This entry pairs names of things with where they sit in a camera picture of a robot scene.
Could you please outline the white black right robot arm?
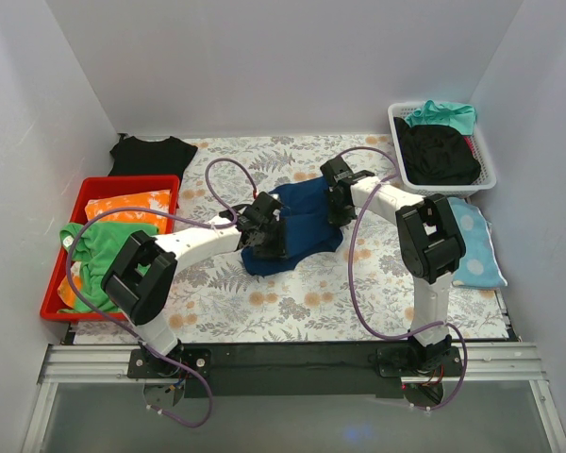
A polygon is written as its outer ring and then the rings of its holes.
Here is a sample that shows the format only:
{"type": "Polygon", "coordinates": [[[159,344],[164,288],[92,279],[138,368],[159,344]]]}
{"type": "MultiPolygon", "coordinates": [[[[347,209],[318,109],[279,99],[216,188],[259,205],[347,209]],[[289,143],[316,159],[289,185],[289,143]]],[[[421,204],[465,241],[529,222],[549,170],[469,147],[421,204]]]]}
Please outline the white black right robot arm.
{"type": "Polygon", "coordinates": [[[405,342],[409,367],[429,375],[449,353],[452,338],[448,319],[449,291],[466,245],[448,198],[408,193],[380,180],[370,171],[353,172],[341,156],[321,166],[327,184],[328,221],[343,227],[354,222],[349,244],[348,285],[353,308],[362,326],[376,338],[405,342]],[[354,252],[358,230],[369,211],[397,228],[402,261],[413,277],[413,319],[409,331],[385,335],[363,317],[354,286],[354,252]]]}

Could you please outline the dark blue t shirt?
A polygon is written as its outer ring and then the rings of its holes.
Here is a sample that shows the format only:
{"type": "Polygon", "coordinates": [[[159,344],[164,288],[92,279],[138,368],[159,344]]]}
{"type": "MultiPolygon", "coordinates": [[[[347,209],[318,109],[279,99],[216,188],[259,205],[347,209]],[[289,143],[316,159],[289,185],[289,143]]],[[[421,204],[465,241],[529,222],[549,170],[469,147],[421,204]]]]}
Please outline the dark blue t shirt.
{"type": "Polygon", "coordinates": [[[241,259],[251,276],[268,277],[293,270],[307,257],[335,252],[343,240],[341,229],[327,220],[328,186],[323,176],[299,183],[284,184],[270,191],[283,204],[283,258],[260,258],[255,247],[245,248],[241,259]]]}

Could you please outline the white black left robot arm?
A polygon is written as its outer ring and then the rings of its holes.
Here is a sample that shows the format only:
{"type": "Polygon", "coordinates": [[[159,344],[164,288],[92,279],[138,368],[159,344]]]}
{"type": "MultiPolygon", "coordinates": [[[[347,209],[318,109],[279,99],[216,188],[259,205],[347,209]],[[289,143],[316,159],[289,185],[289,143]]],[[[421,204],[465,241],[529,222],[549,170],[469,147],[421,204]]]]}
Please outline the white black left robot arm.
{"type": "Polygon", "coordinates": [[[175,276],[218,255],[272,245],[285,251],[283,204],[262,192],[253,203],[221,212],[201,226],[149,236],[132,233],[103,277],[101,287],[152,351],[149,365],[164,378],[182,364],[179,340],[163,314],[175,276]]]}

